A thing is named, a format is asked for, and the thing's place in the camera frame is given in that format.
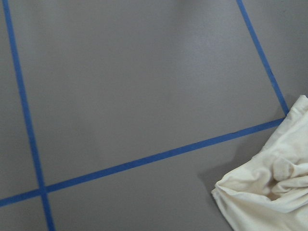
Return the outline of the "beige long sleeve shirt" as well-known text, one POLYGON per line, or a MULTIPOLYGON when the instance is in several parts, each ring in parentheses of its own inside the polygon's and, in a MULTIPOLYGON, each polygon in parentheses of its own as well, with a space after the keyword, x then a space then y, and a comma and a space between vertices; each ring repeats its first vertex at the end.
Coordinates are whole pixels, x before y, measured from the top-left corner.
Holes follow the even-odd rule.
POLYGON ((212 195, 235 231, 308 228, 308 99, 299 96, 261 151, 225 174, 212 195))

